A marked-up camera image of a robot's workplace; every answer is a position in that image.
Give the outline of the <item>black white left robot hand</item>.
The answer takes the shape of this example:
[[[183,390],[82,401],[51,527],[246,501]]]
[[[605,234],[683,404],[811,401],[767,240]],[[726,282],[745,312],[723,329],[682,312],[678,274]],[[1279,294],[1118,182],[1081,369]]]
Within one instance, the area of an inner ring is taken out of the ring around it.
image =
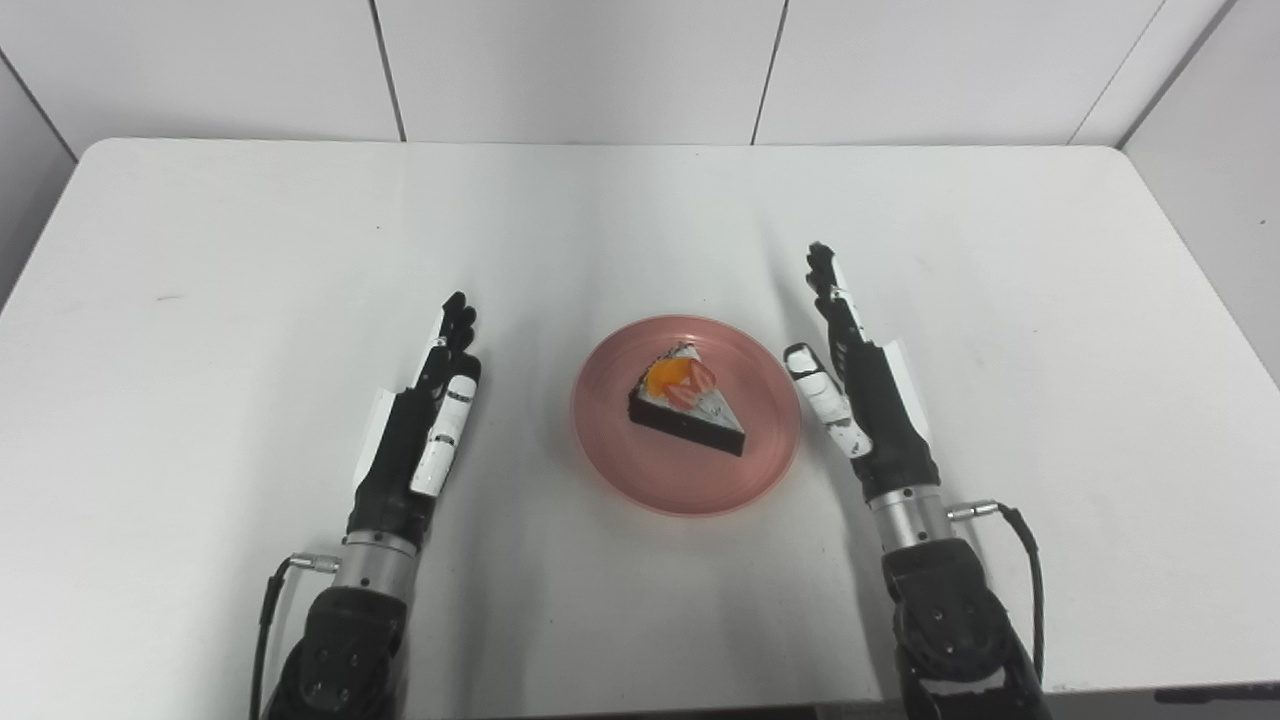
[[[442,305],[442,319],[411,387],[393,395],[387,424],[372,462],[356,487],[346,533],[371,532],[422,548],[436,501],[411,482],[425,457],[429,430],[436,423],[448,384],[467,373],[479,377],[480,361],[468,354],[477,311],[466,293],[454,292]]]

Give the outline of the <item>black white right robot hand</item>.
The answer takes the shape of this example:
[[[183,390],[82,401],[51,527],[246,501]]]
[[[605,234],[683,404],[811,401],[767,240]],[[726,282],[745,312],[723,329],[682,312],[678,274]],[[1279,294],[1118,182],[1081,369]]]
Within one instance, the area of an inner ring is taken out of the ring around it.
[[[867,334],[835,251],[812,243],[806,263],[805,279],[826,320],[829,364],[810,345],[788,346],[783,365],[794,384],[850,460],[865,500],[940,486],[938,468],[904,400],[888,350]]]

